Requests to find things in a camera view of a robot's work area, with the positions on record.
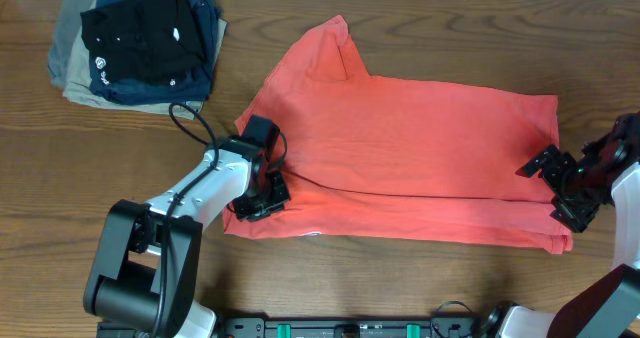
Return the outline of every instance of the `t-shirt sleeve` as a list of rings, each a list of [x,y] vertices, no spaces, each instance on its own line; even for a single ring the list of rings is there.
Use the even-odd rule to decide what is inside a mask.
[[[314,81],[345,81],[368,76],[342,16],[305,33],[289,49],[280,65],[288,74],[295,73]]]

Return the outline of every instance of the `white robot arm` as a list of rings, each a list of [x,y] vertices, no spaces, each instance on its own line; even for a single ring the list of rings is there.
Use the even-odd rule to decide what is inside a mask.
[[[632,298],[640,296],[635,271],[640,268],[640,113],[619,117],[611,132],[586,144],[583,153],[585,156],[576,162],[570,154],[560,154],[555,146],[550,146],[520,173],[531,177],[541,171],[540,176],[556,194],[553,204],[557,211],[552,216],[575,233],[587,228],[600,204],[615,205],[613,272],[596,283],[604,287],[597,290],[601,299],[579,296],[565,306],[573,311],[563,308],[558,316],[520,306],[511,307],[502,321],[498,337],[558,336],[554,335],[560,330],[558,326],[572,326],[567,322],[570,320],[567,315],[574,317],[574,325],[579,323],[564,336],[618,337],[640,313],[637,299]],[[613,284],[618,291],[611,290],[607,283]],[[631,296],[625,297],[623,291]]]
[[[215,314],[193,301],[202,231],[228,204],[238,219],[255,221],[284,208],[289,200],[272,162],[279,137],[270,120],[252,116],[240,136],[207,143],[200,164],[185,178],[145,204],[116,203],[105,220],[84,295],[90,314],[151,332],[152,337],[210,338]],[[132,261],[133,253],[160,255],[157,269]]]

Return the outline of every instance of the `black shirt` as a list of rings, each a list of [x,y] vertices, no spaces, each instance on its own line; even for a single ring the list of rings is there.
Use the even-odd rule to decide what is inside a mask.
[[[178,80],[205,55],[187,0],[127,0],[81,14],[82,40],[105,84]]]

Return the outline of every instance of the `folded clothes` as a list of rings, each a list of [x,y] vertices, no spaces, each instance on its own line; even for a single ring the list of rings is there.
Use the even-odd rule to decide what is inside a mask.
[[[97,0],[97,7],[107,7],[126,0]],[[219,27],[219,12],[212,0],[188,0],[191,13],[201,33],[205,62],[185,72],[183,80],[175,85],[151,85],[135,79],[123,79],[105,84],[101,72],[95,64],[90,66],[93,94],[124,105],[139,105],[161,102],[205,101],[211,92],[213,67],[219,50],[219,36],[224,34],[224,26]]]
[[[84,12],[82,40],[105,84],[175,85],[204,50],[187,0],[126,0]]]
[[[71,55],[71,47],[80,31],[82,24],[80,12],[89,9],[95,0],[62,0],[62,8],[58,15],[55,31],[53,32],[53,44],[49,49],[47,67],[51,83],[64,89],[67,81],[67,66]]]
[[[291,201],[257,222],[223,213],[247,238],[310,234],[572,248],[553,194],[515,172],[558,144],[555,96],[368,74],[338,16],[308,31],[236,120],[286,134]],[[283,152],[276,147],[275,156]]]
[[[202,0],[190,0],[190,4],[193,5],[201,2]],[[133,106],[122,105],[107,101],[102,96],[95,95],[89,90],[89,87],[92,84],[91,77],[89,76],[89,51],[85,48],[80,37],[80,13],[93,9],[95,5],[96,0],[63,0],[62,6],[67,8],[62,9],[60,12],[54,33],[53,44],[49,51],[48,66],[52,83],[64,88],[63,96],[74,103],[103,109],[133,110],[154,114],[168,114],[168,103],[139,104]],[[210,77],[212,75],[213,66],[215,65],[215,61],[218,58],[222,45],[226,25],[227,23],[223,20],[218,20],[216,24],[208,24],[208,27],[204,25],[205,28],[208,28],[208,32],[210,32],[209,34],[203,33],[203,36],[206,37],[205,48],[207,49],[207,56],[211,55],[213,58],[210,63],[199,68],[197,76]],[[71,37],[72,35],[73,40],[69,41],[68,37]],[[56,82],[56,80],[63,79],[63,77],[64,82],[62,84]],[[143,97],[148,97],[152,94],[164,94],[163,92],[157,93],[155,91],[145,91],[145,88],[151,89],[151,87],[154,86],[145,85],[144,83],[136,81],[130,82],[129,85],[123,84],[122,89],[133,89],[133,86],[136,84],[142,87],[140,91],[143,93],[139,94]],[[202,96],[203,91],[206,92],[204,94],[208,94],[211,83],[209,82],[208,84],[208,87],[205,87],[204,89],[201,88],[200,91],[197,92],[199,93],[198,96]],[[112,84],[111,86],[117,88],[119,85],[120,83]],[[189,98],[190,96],[193,96],[190,94],[183,94],[185,91],[184,88],[184,85],[178,85],[178,87],[174,87],[173,92],[176,95],[180,95],[180,97]],[[202,99],[198,99],[194,101],[187,101],[187,104],[199,112],[202,110],[204,102],[202,102]],[[193,115],[191,113],[180,107],[176,107],[174,109],[174,113],[178,117],[193,119]]]

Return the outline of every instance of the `orange t-shirt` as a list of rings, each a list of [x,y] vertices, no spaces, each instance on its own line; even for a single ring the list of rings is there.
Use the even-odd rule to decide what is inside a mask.
[[[555,96],[370,76],[341,16],[309,30],[249,108],[287,136],[285,210],[246,238],[357,235],[570,250],[541,179],[515,174],[558,144]],[[276,147],[274,157],[283,151]]]

